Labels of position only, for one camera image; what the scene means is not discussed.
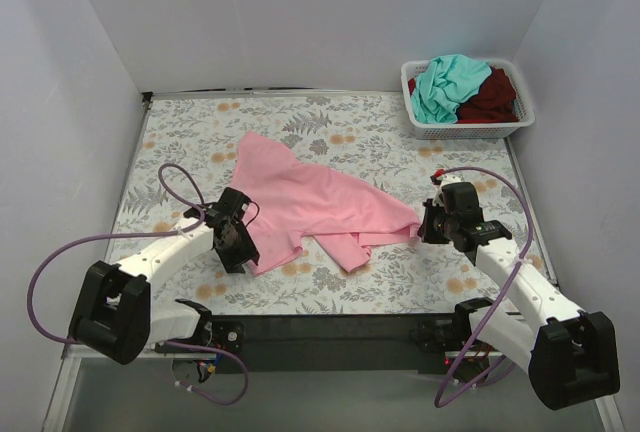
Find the pink t shirt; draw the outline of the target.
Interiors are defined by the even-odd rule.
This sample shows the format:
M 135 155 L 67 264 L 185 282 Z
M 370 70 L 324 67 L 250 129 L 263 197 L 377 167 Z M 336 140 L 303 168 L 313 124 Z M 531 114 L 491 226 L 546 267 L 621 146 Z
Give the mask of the pink t shirt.
M 284 144 L 254 132 L 239 141 L 231 187 L 254 204 L 245 220 L 261 275 L 302 252 L 312 237 L 342 269 L 365 265 L 376 246 L 406 243 L 421 225 L 416 212 L 371 184 L 324 165 L 305 164 Z

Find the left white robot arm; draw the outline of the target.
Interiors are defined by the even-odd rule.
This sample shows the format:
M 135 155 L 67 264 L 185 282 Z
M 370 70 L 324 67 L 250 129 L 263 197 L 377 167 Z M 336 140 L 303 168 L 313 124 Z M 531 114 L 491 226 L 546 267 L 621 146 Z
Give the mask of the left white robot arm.
M 153 295 L 210 251 L 228 274 L 257 264 L 260 254 L 243 222 L 252 204 L 244 193 L 225 188 L 218 201 L 187 210 L 168 236 L 118 263 L 94 263 L 82 283 L 69 336 L 120 364 L 154 345 L 169 352 L 237 350 L 239 339 L 228 336 L 239 336 L 240 326 L 218 322 L 209 309 L 188 299 L 156 305 Z

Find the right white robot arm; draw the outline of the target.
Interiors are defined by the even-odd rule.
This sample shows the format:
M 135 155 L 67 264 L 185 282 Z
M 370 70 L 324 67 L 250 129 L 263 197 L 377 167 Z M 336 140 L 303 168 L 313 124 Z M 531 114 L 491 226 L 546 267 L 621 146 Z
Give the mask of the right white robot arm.
M 454 341 L 464 350 L 481 343 L 524 370 L 551 410 L 617 393 L 620 373 L 615 328 L 602 312 L 566 298 L 528 262 L 511 232 L 487 221 L 475 187 L 437 178 L 418 231 L 423 242 L 451 244 L 500 287 L 501 296 L 456 305 Z

